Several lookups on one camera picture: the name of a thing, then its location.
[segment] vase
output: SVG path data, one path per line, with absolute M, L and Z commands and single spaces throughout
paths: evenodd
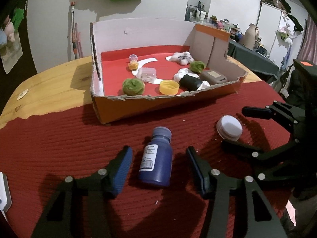
M 251 23 L 250 27 L 247 29 L 247 31 L 245 32 L 244 36 L 242 37 L 239 43 L 244 45 L 246 48 L 253 50 L 254 44 L 259 34 L 260 34 L 259 28 L 256 25 Z

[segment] barcode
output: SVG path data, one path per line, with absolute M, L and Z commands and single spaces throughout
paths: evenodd
M 152 167 L 152 165 L 153 165 L 153 162 L 151 161 L 151 162 L 143 162 L 143 163 L 141 163 L 141 168 L 151 168 Z

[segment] blue paint bottle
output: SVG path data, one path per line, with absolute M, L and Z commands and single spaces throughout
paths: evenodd
M 172 170 L 171 131 L 166 127 L 156 127 L 152 132 L 152 140 L 144 149 L 139 170 L 139 179 L 155 186 L 170 185 Z

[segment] wooden table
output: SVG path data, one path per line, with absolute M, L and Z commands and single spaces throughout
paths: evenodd
M 261 81 L 237 60 L 231 57 L 228 59 L 249 73 L 244 82 Z M 17 117 L 27 119 L 32 115 L 60 112 L 92 103 L 91 71 L 92 59 L 88 56 L 55 66 L 22 82 L 0 116 L 0 129 Z M 26 89 L 29 89 L 28 93 L 16 100 Z

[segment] cardboard box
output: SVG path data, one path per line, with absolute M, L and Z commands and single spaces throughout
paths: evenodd
M 204 25 L 166 18 L 116 19 L 91 23 L 90 34 L 93 54 L 90 90 L 94 109 L 102 124 L 144 112 L 231 94 L 239 90 L 247 76 L 246 71 L 226 60 L 230 34 Z M 229 82 L 175 96 L 130 97 L 107 94 L 107 90 L 104 90 L 102 60 L 115 61 L 119 55 L 128 57 L 134 51 L 140 53 L 143 50 L 171 52 L 171 55 L 189 50 L 194 59 L 219 71 Z

